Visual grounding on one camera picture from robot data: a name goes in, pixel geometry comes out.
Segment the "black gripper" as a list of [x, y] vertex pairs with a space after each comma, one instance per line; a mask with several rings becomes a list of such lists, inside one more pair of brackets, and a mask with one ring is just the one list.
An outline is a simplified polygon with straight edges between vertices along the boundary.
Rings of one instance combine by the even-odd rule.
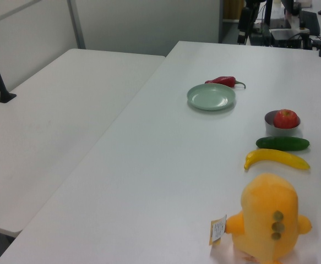
[[240, 19], [238, 22], [239, 33], [237, 38], [237, 43], [239, 44], [245, 45], [247, 42], [247, 38], [248, 38], [247, 31], [251, 22], [252, 11], [253, 9], [248, 7], [244, 7], [241, 10]]

